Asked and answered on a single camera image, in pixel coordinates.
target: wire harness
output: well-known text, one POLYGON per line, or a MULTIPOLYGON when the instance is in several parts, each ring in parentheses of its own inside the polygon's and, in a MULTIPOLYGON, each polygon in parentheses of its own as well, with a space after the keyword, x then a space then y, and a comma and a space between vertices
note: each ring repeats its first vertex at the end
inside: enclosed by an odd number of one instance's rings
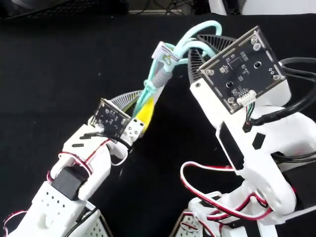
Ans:
POLYGON ((188 63, 188 59, 183 58, 183 56, 190 48, 201 49, 204 56, 215 56, 215 52, 207 44, 201 41, 196 41, 195 38, 192 38, 192 36, 197 32, 208 27, 215 27, 216 35, 222 34, 222 26, 217 21, 206 21, 188 30, 176 46, 169 43, 159 43, 153 54, 153 63, 151 65, 148 78, 144 81, 145 88, 135 105, 133 117, 136 117, 156 91, 172 78, 172 71, 175 66, 188 63), (156 73, 159 62, 163 63, 163 67, 156 73))
POLYGON ((301 100, 298 102, 294 103, 293 105, 284 108, 282 110, 269 113, 266 115, 262 115, 259 118, 256 119, 251 119, 250 124, 253 126, 260 126, 264 125, 265 123, 273 122, 280 120, 282 118, 285 118, 289 115, 292 115, 296 112, 300 112, 303 109, 307 108, 310 106, 312 103, 315 102, 316 100, 316 73, 312 72, 306 72, 306 71, 301 71, 297 69, 292 69, 288 68, 285 65, 286 64, 292 64, 292 63, 316 63, 316 58, 302 58, 302 57, 293 57, 293 58, 286 58, 280 61, 282 68, 285 71, 285 74, 289 77, 293 78, 300 78, 300 79, 306 79, 314 82, 314 86, 311 89, 311 91, 301 100))

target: light blue cable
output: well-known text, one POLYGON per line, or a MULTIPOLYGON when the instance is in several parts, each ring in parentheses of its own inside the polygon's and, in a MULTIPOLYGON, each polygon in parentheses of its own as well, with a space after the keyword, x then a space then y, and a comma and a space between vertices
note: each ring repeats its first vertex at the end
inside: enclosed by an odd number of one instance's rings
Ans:
POLYGON ((154 78, 154 75, 155 75, 155 71, 156 71, 156 68, 158 66, 158 60, 157 59, 154 59, 153 62, 152 62, 152 65, 150 67, 150 70, 149 70, 149 75, 148 75, 148 80, 152 80, 154 78))
MULTIPOLYGON (((203 43, 201 41, 190 41, 187 42, 181 49, 178 50, 178 52, 175 52, 175 49, 173 50, 174 55, 177 58, 182 58, 183 55, 190 49, 190 48, 200 48, 202 49, 204 52, 206 52, 206 54, 208 54, 208 56, 210 57, 214 57, 216 55, 216 53, 213 51, 212 48, 210 48, 206 43, 203 43)), ((176 65, 174 64, 164 64, 163 69, 165 69, 166 72, 172 72, 172 70, 174 69, 176 65)))
MULTIPOLYGON (((188 30, 184 34, 184 36, 180 39, 180 41, 178 42, 178 44, 176 46, 174 46, 170 43, 166 43, 166 45, 168 47, 173 49, 173 53, 175 54, 175 56, 178 56, 179 58, 181 58, 176 65, 188 63, 188 59, 182 58, 182 57, 191 47, 202 49, 203 56, 205 56, 207 54, 210 57, 215 56, 215 52, 207 44, 205 44, 201 41, 195 41, 195 38, 191 38, 197 32, 199 32, 207 27, 210 27, 210 26, 216 27, 216 33, 215 33, 216 35, 222 34, 222 26, 217 21, 206 21, 206 22, 200 23, 200 24, 192 27, 190 30, 188 30)), ((165 64, 163 68, 166 70, 166 72, 172 72, 172 70, 174 69, 174 67, 176 65, 169 65, 168 66, 165 64)), ((148 75, 148 79, 147 79, 148 81, 151 81, 154 78, 157 66, 158 66, 158 60, 154 59, 152 62, 151 68, 150 68, 149 75, 148 75)), ((140 95, 140 97, 135 105, 133 117, 135 117, 139 113, 139 111, 143 108, 143 106, 146 104, 148 99, 156 92, 156 90, 157 89, 153 88, 152 84, 151 84, 151 86, 145 85, 145 89, 143 90, 142 94, 140 95)))
POLYGON ((215 34, 217 36, 220 36, 222 34, 222 26, 221 24, 219 24, 217 21, 205 21, 202 22, 194 27, 192 27, 191 29, 189 29, 184 36, 179 40, 179 42, 177 43, 177 45, 174 48, 174 52, 178 53, 178 50, 181 50, 181 48, 184 46, 184 44, 186 42, 188 42, 188 40, 195 35, 197 32, 207 28, 207 27, 216 27, 216 32, 215 34))

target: cable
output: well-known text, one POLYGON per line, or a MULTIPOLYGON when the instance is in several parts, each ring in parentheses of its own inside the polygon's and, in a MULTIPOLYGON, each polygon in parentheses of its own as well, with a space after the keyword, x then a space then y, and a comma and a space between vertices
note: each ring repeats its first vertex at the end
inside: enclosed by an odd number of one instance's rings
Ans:
POLYGON ((275 160, 283 162, 283 163, 304 163, 316 161, 316 158, 305 158, 305 159, 287 159, 287 158, 275 158, 275 160))
POLYGON ((9 235, 8 228, 6 227, 6 224, 8 223, 8 221, 11 220, 13 217, 16 217, 22 213, 27 213, 27 212, 28 211, 23 211, 23 210, 16 211, 4 219, 4 221, 3 221, 4 237, 7 237, 9 235))
POLYGON ((116 163, 116 164, 111 161, 111 165, 120 166, 121 164, 123 164, 126 161, 127 157, 128 157, 128 155, 125 156, 124 159, 122 159, 119 163, 116 163))
POLYGON ((207 230, 207 232, 212 236, 212 237, 216 237, 216 235, 214 234, 214 232, 201 220, 198 220, 198 222, 207 230))
POLYGON ((234 172, 235 170, 231 166, 214 166, 214 165, 202 165, 194 161, 187 161, 182 164, 182 167, 194 166, 202 169, 214 170, 214 171, 230 171, 234 172))
MULTIPOLYGON (((246 208, 246 206, 250 203, 251 197, 256 197, 259 205, 261 205, 263 208, 268 208, 269 207, 267 201, 265 199, 261 198, 260 195, 258 194, 258 192, 256 191, 256 192, 250 194, 246 198, 246 200, 241 205, 239 205, 238 207, 234 208, 234 210, 242 211, 244 208, 246 208)), ((226 213, 226 214, 222 214, 221 217, 213 217, 213 215, 218 214, 219 212, 220 212, 220 210, 213 211, 212 213, 210 213, 207 216, 207 219, 209 221, 219 221, 219 220, 224 220, 224 219, 226 219, 226 218, 231 216, 231 215, 226 213)))
POLYGON ((81 221, 77 222, 64 237, 69 237, 82 223, 84 223, 90 216, 92 216, 98 208, 94 208, 89 214, 87 214, 81 221))
POLYGON ((282 110, 269 113, 266 115, 262 115, 261 117, 257 119, 251 119, 250 124, 253 126, 259 126, 263 125, 265 123, 273 122, 280 120, 282 118, 285 118, 291 114, 294 114, 296 112, 299 112, 308 106, 310 106, 312 103, 315 102, 316 100, 316 74, 312 72, 305 72, 301 70, 296 70, 292 68, 287 68, 284 65, 289 64, 289 63, 316 63, 316 58, 299 58, 299 57, 294 57, 294 58, 286 58, 280 61, 282 64, 282 68, 285 71, 285 74, 290 77, 294 78, 301 78, 301 79, 307 79, 313 81, 315 84, 311 91, 301 100, 296 102, 295 104, 284 108, 282 110))
POLYGON ((52 178, 51 175, 50 175, 50 171, 48 171, 47 174, 46 174, 46 180, 47 180, 48 182, 53 182, 53 181, 54 181, 53 178, 52 178))
POLYGON ((251 103, 249 106, 246 107, 246 124, 250 125, 250 118, 255 110, 255 102, 251 103))
MULTIPOLYGON (((268 208, 267 210, 265 210, 263 213, 260 213, 259 215, 248 215, 248 214, 244 214, 240 211, 236 211, 234 209, 231 209, 230 207, 224 206, 222 203, 212 199, 212 198, 208 198, 204 193, 202 193, 201 191, 197 190, 196 188, 194 188, 185 178, 184 176, 184 168, 187 166, 186 163, 184 163, 181 166, 180 169, 180 177, 181 180, 184 184, 184 186, 189 189, 192 193, 194 193, 196 196, 198 196, 200 199, 206 201, 207 203, 213 205, 214 207, 216 207, 217 209, 219 209, 220 211, 223 211, 227 214, 230 214, 232 216, 238 217, 238 218, 243 218, 243 219, 247 219, 247 220, 251 220, 251 221, 256 221, 256 220, 260 220, 264 217, 266 217, 272 210, 271 208, 268 208)), ((217 218, 217 217, 223 217, 225 214, 219 214, 219 215, 214 215, 212 216, 212 218, 217 218)))
POLYGON ((147 8, 149 7, 149 3, 150 3, 151 0, 147 0, 147 2, 145 3, 145 6, 143 8, 143 10, 141 10, 140 12, 137 12, 137 13, 133 13, 131 15, 139 15, 139 14, 142 14, 144 11, 147 10, 147 8))
POLYGON ((189 38, 191 38, 193 35, 195 35, 197 32, 208 28, 208 27, 215 27, 216 28, 216 35, 220 36, 222 34, 222 26, 217 21, 205 21, 202 22, 191 29, 189 29, 179 40, 177 45, 174 48, 174 52, 178 53, 179 50, 184 46, 184 44, 188 41, 189 38))
POLYGON ((91 158, 92 158, 92 157, 94 156, 94 154, 97 152, 97 150, 98 150, 100 147, 102 147, 102 146, 104 146, 105 144, 107 144, 109 141, 110 141, 110 139, 107 139, 107 140, 105 140, 104 142, 102 142, 102 143, 98 146, 98 148, 97 148, 94 152, 92 152, 91 155, 89 155, 89 157, 85 160, 85 163, 88 164, 88 162, 91 160, 91 158))
POLYGON ((304 154, 304 155, 300 155, 300 156, 285 156, 285 155, 281 155, 281 154, 278 154, 278 153, 272 154, 274 159, 286 159, 286 160, 304 159, 304 158, 308 158, 308 157, 311 157, 311 156, 314 156, 314 155, 316 155, 316 151, 310 152, 310 153, 307 153, 307 154, 304 154))
POLYGON ((70 155, 75 161, 76 163, 78 163, 79 165, 81 165, 88 173, 89 177, 90 175, 92 174, 92 170, 90 169, 90 167, 82 160, 80 159, 79 156, 77 156, 76 154, 74 153, 70 153, 70 152, 61 152, 59 153, 60 154, 67 154, 67 155, 70 155))
POLYGON ((111 140, 114 140, 114 141, 117 141, 117 142, 120 142, 122 143, 124 146, 127 147, 127 149, 130 151, 131 150, 131 146, 125 142, 123 139, 119 138, 119 137, 115 137, 111 134, 103 134, 103 133, 100 133, 100 132, 91 132, 91 133, 86 133, 83 135, 83 137, 107 137, 111 140))
MULTIPOLYGON (((190 47, 202 48, 203 54, 204 55, 209 54, 210 57, 215 55, 212 48, 210 48, 207 44, 205 44, 201 41, 192 41, 193 35, 195 35, 199 31, 201 31, 207 27, 215 27, 216 28, 216 35, 222 34, 222 26, 217 21, 205 21, 205 22, 202 22, 202 23, 192 27, 190 30, 188 30, 183 35, 183 37, 179 40, 179 42, 177 43, 176 46, 166 43, 166 45, 173 50, 174 55, 181 56, 181 57, 179 57, 180 61, 177 64, 172 64, 172 65, 164 64, 163 69, 166 72, 172 72, 176 65, 187 63, 188 59, 182 59, 182 57, 183 57, 184 53, 189 50, 190 47)), ((153 78, 155 76, 157 65, 158 65, 158 61, 154 59, 152 66, 150 68, 148 78, 145 81, 146 82, 145 89, 143 90, 142 94, 138 98, 136 105, 134 107, 133 118, 139 113, 139 111, 142 109, 142 107, 146 104, 147 100, 149 98, 151 98, 152 95, 157 91, 157 88, 155 88, 152 83, 150 84, 150 82, 153 80, 153 78)))

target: red and white wire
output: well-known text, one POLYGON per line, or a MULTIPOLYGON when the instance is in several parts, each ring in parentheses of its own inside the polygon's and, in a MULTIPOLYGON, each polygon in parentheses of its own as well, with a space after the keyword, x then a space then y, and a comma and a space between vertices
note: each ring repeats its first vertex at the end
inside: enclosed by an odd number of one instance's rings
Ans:
MULTIPOLYGON (((192 212, 189 212, 189 211, 184 211, 182 213, 184 216, 193 216, 193 213, 192 212)), ((203 228, 205 228, 207 230, 207 232, 209 232, 209 234, 212 236, 212 237, 216 237, 216 235, 214 234, 214 232, 207 226, 207 224, 205 224, 203 221, 199 220, 197 218, 198 222, 203 226, 203 228)))
POLYGON ((6 227, 6 224, 8 223, 8 221, 11 220, 13 217, 16 217, 22 213, 27 213, 27 211, 23 211, 23 210, 16 211, 10 214, 7 218, 5 218, 5 220, 3 221, 4 237, 7 237, 9 235, 8 228, 6 227))
POLYGON ((47 172, 46 179, 47 179, 48 182, 53 182, 54 181, 53 178, 50 175, 50 171, 47 172))
POLYGON ((102 147, 102 146, 104 146, 105 144, 107 144, 109 141, 110 141, 110 139, 107 139, 107 140, 105 140, 104 142, 102 142, 102 143, 99 145, 99 147, 98 147, 97 149, 95 149, 95 151, 92 152, 91 155, 89 155, 89 157, 85 160, 85 163, 88 164, 89 161, 91 160, 91 158, 92 158, 92 157, 94 156, 94 154, 97 152, 97 150, 98 150, 100 147, 102 147))
POLYGON ((70 155, 76 161, 76 163, 81 165, 87 171, 89 176, 92 174, 92 170, 90 169, 90 167, 82 159, 80 159, 80 157, 77 156, 76 154, 70 153, 70 152, 61 152, 59 154, 70 155))
POLYGON ((197 167, 201 167, 204 169, 210 169, 210 170, 217 170, 217 171, 227 171, 226 168, 223 167, 213 167, 213 166, 205 166, 205 165, 201 165, 198 164, 196 162, 186 162, 184 164, 182 164, 181 168, 180 168, 180 177, 181 177, 181 181, 183 182, 184 186, 189 189, 192 193, 194 193, 196 196, 198 196, 201 200, 204 200, 205 202, 213 205, 214 207, 216 207, 217 209, 219 209, 222 212, 225 212, 223 214, 217 214, 217 215, 209 215, 207 218, 209 219, 214 219, 214 220, 218 220, 221 219, 223 217, 225 217, 227 214, 238 217, 238 218, 242 218, 242 219, 246 219, 246 220, 251 220, 251 221, 256 221, 259 219, 262 219, 264 217, 266 217, 272 210, 271 208, 268 208, 267 210, 265 210, 263 213, 260 213, 259 215, 248 215, 245 213, 242 213, 240 211, 237 211, 231 207, 228 206, 224 206, 222 203, 212 199, 212 198, 208 198, 204 193, 202 193, 201 191, 197 190, 196 188, 194 188, 185 178, 184 176, 184 168, 187 166, 197 166, 197 167))
POLYGON ((216 237, 216 235, 214 234, 214 232, 207 226, 207 224, 205 224, 203 221, 198 220, 198 222, 207 230, 207 232, 212 236, 212 237, 216 237))
POLYGON ((121 164, 123 164, 126 161, 127 157, 128 157, 128 154, 119 163, 113 163, 111 161, 111 165, 113 165, 113 166, 120 166, 121 164))

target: black fabric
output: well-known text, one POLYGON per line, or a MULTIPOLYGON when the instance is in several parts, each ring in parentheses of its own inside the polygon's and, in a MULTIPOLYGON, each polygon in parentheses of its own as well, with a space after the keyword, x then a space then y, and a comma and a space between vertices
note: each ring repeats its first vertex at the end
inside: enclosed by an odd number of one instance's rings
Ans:
MULTIPOLYGON (((233 38, 260 25, 278 59, 316 57, 311 30, 316 27, 315 15, 133 16, 2 23, 0 219, 28 208, 63 143, 87 121, 100 97, 143 88, 158 42, 176 43, 191 26, 205 20, 218 20, 223 34, 233 38)), ((290 85, 293 100, 311 88, 310 82, 299 79, 292 79, 290 85)), ((304 113, 316 119, 315 106, 304 113)), ((189 91, 185 66, 179 66, 144 138, 137 141, 122 168, 113 167, 92 198, 115 236, 164 237, 171 232, 194 197, 179 178, 180 165, 187 160, 228 163, 215 130, 189 91)), ((187 174, 203 192, 230 192, 241 183, 234 174, 195 168, 187 174)), ((313 218, 316 213, 291 220, 277 228, 279 235, 314 236, 313 218)))

